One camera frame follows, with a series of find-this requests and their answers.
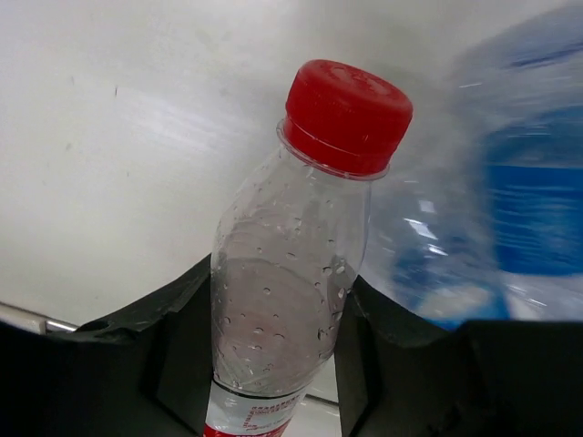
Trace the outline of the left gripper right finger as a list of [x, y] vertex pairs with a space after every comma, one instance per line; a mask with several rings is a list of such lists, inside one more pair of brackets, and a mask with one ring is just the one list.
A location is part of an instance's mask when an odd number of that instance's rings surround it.
[[582, 326], [470, 320], [443, 330], [365, 280], [335, 374], [345, 436], [579, 436]]

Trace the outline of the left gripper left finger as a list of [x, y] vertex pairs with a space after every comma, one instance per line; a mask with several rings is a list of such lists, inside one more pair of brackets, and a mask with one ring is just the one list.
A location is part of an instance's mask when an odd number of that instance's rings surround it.
[[72, 332], [1, 327], [4, 436], [200, 436], [210, 263]]

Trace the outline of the red label water bottle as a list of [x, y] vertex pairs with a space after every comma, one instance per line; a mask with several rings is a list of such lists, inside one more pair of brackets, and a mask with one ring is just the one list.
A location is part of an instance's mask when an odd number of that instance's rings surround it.
[[363, 263], [372, 184], [413, 106], [378, 76], [315, 59], [297, 72], [279, 145], [220, 219], [210, 259], [208, 436], [279, 436], [330, 359]]

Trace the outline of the blue label bottle blue cap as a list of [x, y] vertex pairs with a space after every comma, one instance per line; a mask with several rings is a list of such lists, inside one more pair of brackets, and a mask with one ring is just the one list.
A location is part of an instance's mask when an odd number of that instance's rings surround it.
[[458, 57], [438, 115], [373, 193], [362, 277], [446, 329], [582, 318], [582, 4]]

